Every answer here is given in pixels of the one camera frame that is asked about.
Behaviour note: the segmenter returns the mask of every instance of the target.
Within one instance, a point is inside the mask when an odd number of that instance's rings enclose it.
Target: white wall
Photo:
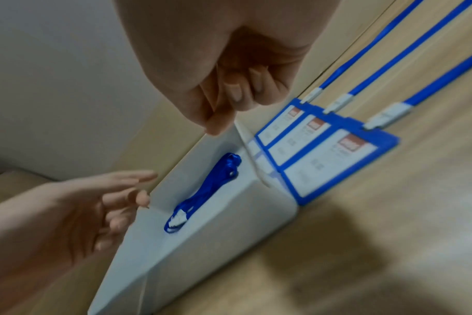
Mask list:
[[[1,162],[104,172],[160,98],[110,0],[0,0]]]

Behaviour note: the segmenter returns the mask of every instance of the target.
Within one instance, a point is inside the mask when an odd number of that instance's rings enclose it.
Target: lanyard strap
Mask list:
[[[179,231],[189,218],[223,185],[238,176],[241,157],[234,153],[226,153],[215,164],[200,189],[191,197],[178,204],[172,216],[167,220],[163,230],[167,233]]]
[[[426,33],[424,33],[421,37],[416,39],[414,43],[409,45],[406,49],[404,49],[401,53],[395,56],[392,60],[388,61],[387,64],[379,68],[376,72],[374,72],[370,77],[365,79],[362,83],[357,85],[347,94],[343,94],[340,96],[336,101],[331,103],[325,110],[324,113],[328,114],[331,112],[337,112],[340,109],[344,108],[347,104],[349,104],[354,96],[358,95],[362,92],[365,88],[367,88],[371,83],[376,81],[379,77],[381,77],[385,72],[390,70],[394,65],[396,65],[400,60],[405,58],[408,54],[416,50],[419,46],[421,46],[426,40],[430,37],[435,35],[438,31],[440,31],[444,26],[449,24],[455,17],[460,15],[463,11],[465,11],[469,6],[472,5],[472,0],[464,0],[462,1],[457,7],[455,7],[449,14],[447,14],[443,19],[440,20],[437,24],[435,24],[431,29],[429,29]]]
[[[424,89],[417,92],[403,102],[392,104],[385,108],[380,113],[372,116],[367,123],[364,124],[364,129],[371,130],[374,128],[384,128],[401,117],[407,115],[411,109],[424,100],[443,89],[449,83],[459,78],[462,74],[472,68],[472,56],[464,60],[456,67],[446,72],[444,75],[427,85]]]
[[[324,81],[319,87],[313,89],[307,96],[300,101],[300,104],[305,104],[305,102],[312,102],[316,97],[318,97],[325,88],[327,88],[331,83],[338,79],[345,71],[347,71],[354,63],[357,62],[362,56],[364,56],[372,47],[374,47],[380,40],[382,40],[386,35],[388,35],[397,25],[399,25],[402,20],[406,18],[416,7],[422,3],[423,0],[414,0],[404,11],[402,11],[395,19],[393,19],[385,28],[369,43],[364,49],[359,51],[354,57],[348,60],[346,63],[342,64],[338,69],[336,69],[333,74],[331,74],[326,81]]]

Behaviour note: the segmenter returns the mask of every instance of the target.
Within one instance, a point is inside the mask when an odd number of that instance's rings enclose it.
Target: person's right hand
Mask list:
[[[339,0],[115,0],[149,80],[219,134],[284,99]]]

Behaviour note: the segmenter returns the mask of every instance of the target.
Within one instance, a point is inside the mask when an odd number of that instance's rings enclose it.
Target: bundled lanyard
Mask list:
[[[353,98],[362,92],[365,88],[367,88],[371,83],[376,81],[380,76],[382,76],[385,72],[391,69],[394,65],[396,65],[400,60],[405,58],[408,54],[416,50],[419,46],[421,46],[426,40],[430,37],[435,35],[438,31],[440,31],[444,26],[449,24],[455,17],[460,15],[463,11],[465,11],[469,6],[472,5],[472,0],[464,0],[462,1],[457,7],[455,7],[447,16],[440,20],[437,24],[435,24],[431,29],[429,29],[426,33],[424,33],[421,37],[419,37],[414,43],[409,45],[406,49],[404,49],[401,53],[395,56],[392,60],[388,61],[387,64],[379,68],[376,72],[374,72],[370,77],[365,79],[362,83],[357,85],[353,90],[348,92],[347,94],[343,94],[338,99],[336,99],[331,105],[329,105],[326,109],[324,109],[324,113],[328,114],[331,112],[337,112],[340,109],[344,108],[347,104],[349,104]]]
[[[423,0],[415,0],[412,2],[404,11],[402,11],[395,19],[393,19],[385,28],[369,43],[364,49],[359,51],[354,57],[348,60],[346,63],[342,64],[338,69],[336,69],[333,74],[331,74],[324,83],[319,87],[313,89],[307,96],[300,101],[300,104],[305,102],[312,102],[316,97],[318,97],[325,88],[327,88],[331,83],[338,79],[345,71],[347,71],[354,63],[356,63],[362,56],[364,56],[372,47],[374,47],[380,40],[382,40],[386,35],[388,35],[397,25],[399,25],[405,18],[408,16],[416,7],[422,3]]]
[[[167,233],[179,231],[219,188],[238,176],[238,166],[240,164],[241,157],[239,155],[234,153],[224,154],[205,178],[200,189],[175,207],[174,213],[165,223],[163,230]]]
[[[374,128],[384,128],[399,118],[407,115],[411,109],[424,100],[443,89],[452,81],[456,80],[462,74],[467,72],[472,68],[472,56],[458,64],[453,69],[446,72],[444,75],[430,83],[421,91],[417,92],[410,98],[406,99],[403,102],[398,102],[390,105],[385,108],[380,113],[371,117],[367,123],[364,124],[364,129],[372,130]]]

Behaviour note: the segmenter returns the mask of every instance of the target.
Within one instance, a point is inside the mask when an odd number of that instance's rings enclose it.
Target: person's left hand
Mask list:
[[[156,177],[152,171],[109,173],[45,184],[1,203],[0,297],[11,295],[1,304],[32,293],[13,293],[20,285],[40,289],[86,258],[115,250],[137,208],[149,204],[136,185]]]

